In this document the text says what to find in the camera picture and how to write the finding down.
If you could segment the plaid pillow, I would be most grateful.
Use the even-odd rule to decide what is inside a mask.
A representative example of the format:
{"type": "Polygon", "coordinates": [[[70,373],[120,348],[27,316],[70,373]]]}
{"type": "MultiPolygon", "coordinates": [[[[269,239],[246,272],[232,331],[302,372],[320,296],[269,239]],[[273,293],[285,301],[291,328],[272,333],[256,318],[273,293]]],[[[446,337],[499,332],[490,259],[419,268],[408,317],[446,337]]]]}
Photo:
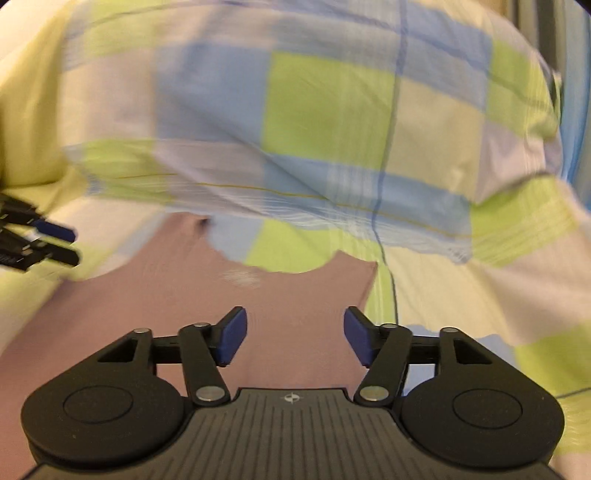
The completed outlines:
{"type": "Polygon", "coordinates": [[[464,262],[534,222],[560,80],[474,1],[82,1],[64,150],[105,195],[464,262]]]}

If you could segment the mauve pink garment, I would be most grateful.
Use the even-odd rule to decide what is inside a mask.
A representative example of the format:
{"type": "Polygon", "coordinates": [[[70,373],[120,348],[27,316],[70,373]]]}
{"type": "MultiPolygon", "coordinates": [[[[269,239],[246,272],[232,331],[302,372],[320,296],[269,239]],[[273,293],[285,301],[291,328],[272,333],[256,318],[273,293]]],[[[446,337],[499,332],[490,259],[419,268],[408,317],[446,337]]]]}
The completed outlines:
{"type": "Polygon", "coordinates": [[[33,465],[20,410],[36,388],[129,331],[169,335],[215,323],[231,308],[247,314],[242,346],[221,374],[242,387],[356,390],[363,367],[344,334],[344,314],[363,307],[378,266],[345,252],[301,273],[271,272],[211,246],[212,220],[174,213],[127,263],[62,283],[1,357],[1,475],[33,465]]]}

